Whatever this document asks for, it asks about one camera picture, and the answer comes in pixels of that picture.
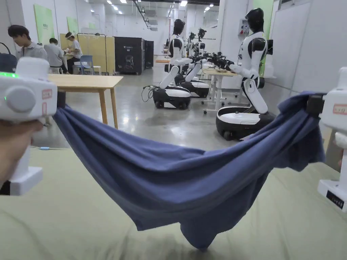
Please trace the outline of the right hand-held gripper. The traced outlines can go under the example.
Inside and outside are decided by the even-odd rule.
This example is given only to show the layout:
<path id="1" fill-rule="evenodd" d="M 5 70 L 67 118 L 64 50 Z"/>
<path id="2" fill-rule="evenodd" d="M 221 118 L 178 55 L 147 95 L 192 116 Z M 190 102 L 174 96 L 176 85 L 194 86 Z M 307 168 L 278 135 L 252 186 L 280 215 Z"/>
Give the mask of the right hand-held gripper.
<path id="1" fill-rule="evenodd" d="M 347 68 L 339 70 L 337 87 L 327 94 L 309 97 L 307 112 L 317 116 L 322 124 L 335 130 L 336 144 L 343 149 L 339 180 L 320 180 L 318 192 L 347 211 Z"/>

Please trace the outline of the person's left hand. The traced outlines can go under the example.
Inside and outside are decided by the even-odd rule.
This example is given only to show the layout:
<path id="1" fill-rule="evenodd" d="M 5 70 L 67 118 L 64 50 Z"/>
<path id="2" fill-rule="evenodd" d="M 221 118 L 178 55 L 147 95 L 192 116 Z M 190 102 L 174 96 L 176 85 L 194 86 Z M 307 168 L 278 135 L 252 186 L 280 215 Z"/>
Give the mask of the person's left hand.
<path id="1" fill-rule="evenodd" d="M 0 184 L 14 174 L 19 160 L 31 144 L 32 135 L 42 130 L 40 121 L 12 123 L 0 121 Z"/>

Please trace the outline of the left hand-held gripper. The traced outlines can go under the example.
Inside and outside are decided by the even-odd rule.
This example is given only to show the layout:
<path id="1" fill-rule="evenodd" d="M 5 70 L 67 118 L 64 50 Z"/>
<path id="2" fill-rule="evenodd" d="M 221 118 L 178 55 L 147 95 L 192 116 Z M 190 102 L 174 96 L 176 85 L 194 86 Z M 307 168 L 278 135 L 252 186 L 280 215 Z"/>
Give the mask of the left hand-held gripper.
<path id="1" fill-rule="evenodd" d="M 48 80 L 49 71 L 46 60 L 22 57 L 14 73 L 1 72 L 0 118 L 22 123 L 53 116 L 57 110 L 58 88 Z M 42 168 L 29 166 L 31 142 L 26 145 L 13 176 L 1 185 L 1 195 L 23 195 L 42 181 Z"/>

